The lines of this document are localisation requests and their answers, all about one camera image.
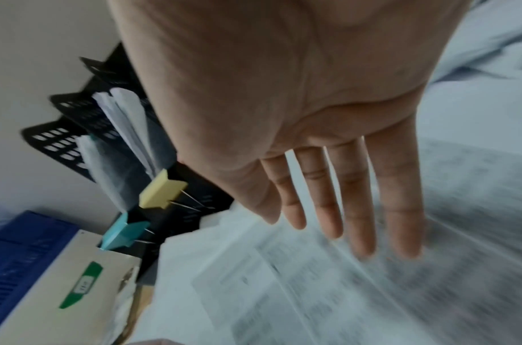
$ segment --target document in file holder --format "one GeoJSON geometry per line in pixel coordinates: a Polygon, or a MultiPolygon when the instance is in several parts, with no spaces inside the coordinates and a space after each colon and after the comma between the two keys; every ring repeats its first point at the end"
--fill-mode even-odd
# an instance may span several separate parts
{"type": "Polygon", "coordinates": [[[439,142],[421,155],[420,259],[393,254],[383,221],[364,262],[317,229],[256,225],[192,282],[215,329],[202,345],[522,345],[522,157],[439,142]]]}

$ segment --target gray wall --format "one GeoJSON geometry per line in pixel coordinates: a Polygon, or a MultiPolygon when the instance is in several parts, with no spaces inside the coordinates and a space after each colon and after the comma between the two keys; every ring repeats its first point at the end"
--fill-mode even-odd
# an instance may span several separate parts
{"type": "Polygon", "coordinates": [[[104,0],[0,0],[0,204],[102,232],[117,211],[97,185],[30,148],[22,128],[55,120],[47,96],[89,78],[79,56],[105,59],[118,42],[104,0]]]}

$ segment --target green label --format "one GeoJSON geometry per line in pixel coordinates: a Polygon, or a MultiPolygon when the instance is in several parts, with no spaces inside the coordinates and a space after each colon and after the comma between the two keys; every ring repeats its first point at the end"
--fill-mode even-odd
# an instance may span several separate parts
{"type": "Polygon", "coordinates": [[[102,270],[103,267],[101,264],[95,263],[94,261],[91,262],[60,305],[60,309],[71,307],[79,302],[83,298],[83,295],[88,294],[96,282],[96,279],[98,279],[100,273],[102,273],[102,270]]]}

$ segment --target teal binder clip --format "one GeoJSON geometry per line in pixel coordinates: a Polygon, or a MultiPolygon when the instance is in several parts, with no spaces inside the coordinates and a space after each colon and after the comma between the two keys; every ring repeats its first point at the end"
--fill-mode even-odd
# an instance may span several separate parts
{"type": "Polygon", "coordinates": [[[113,250],[119,247],[130,247],[138,238],[148,231],[150,222],[139,214],[128,212],[121,214],[102,237],[101,250],[113,250]]]}

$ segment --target hand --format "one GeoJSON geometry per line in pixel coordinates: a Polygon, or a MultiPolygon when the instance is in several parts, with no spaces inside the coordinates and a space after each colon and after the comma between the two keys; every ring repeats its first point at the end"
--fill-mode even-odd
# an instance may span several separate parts
{"type": "Polygon", "coordinates": [[[180,157],[267,222],[305,214],[295,151],[325,234],[375,251],[367,157],[388,232],[419,255],[415,111],[469,0],[112,0],[125,47],[180,157]]]}

